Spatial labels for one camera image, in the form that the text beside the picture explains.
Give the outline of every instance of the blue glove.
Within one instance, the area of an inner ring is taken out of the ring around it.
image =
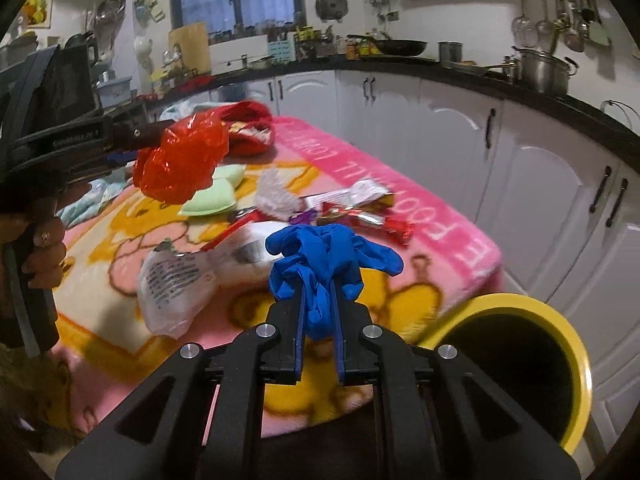
[[[291,298],[296,283],[302,280],[306,334],[316,341],[334,334],[334,278],[341,279],[344,297],[355,301],[364,288],[361,267],[395,276],[404,266],[393,249],[369,242],[341,224],[285,227],[267,238],[266,249],[270,254],[284,256],[273,265],[269,277],[271,293],[278,301]]]

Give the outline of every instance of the yellow trash can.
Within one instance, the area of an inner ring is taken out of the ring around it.
[[[441,344],[458,348],[574,452],[591,411],[591,370],[561,314],[527,296],[488,294],[437,319],[420,346]]]

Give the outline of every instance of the silver screw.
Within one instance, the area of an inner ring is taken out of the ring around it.
[[[438,348],[438,354],[440,354],[440,357],[443,359],[453,359],[458,355],[458,350],[452,345],[442,345]]]
[[[382,329],[378,325],[367,325],[362,329],[362,333],[364,334],[364,337],[375,339],[382,335]]]
[[[180,348],[180,356],[185,359],[193,359],[200,353],[200,347],[196,343],[187,343]]]
[[[269,323],[263,323],[255,328],[255,333],[260,337],[271,337],[276,333],[276,327]]]

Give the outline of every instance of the pot handle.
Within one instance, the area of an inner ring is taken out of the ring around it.
[[[576,74],[578,73],[578,69],[580,68],[580,67],[578,66],[578,64],[577,64],[573,59],[571,59],[570,57],[565,57],[565,58],[564,58],[564,60],[565,60],[568,64],[573,65],[573,66],[574,66],[574,68],[575,68],[574,73],[570,73],[570,72],[569,72],[569,77],[571,77],[572,75],[576,75]]]

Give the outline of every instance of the fruit painting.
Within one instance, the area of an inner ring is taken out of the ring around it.
[[[22,6],[29,28],[51,28],[53,0],[27,0]]]

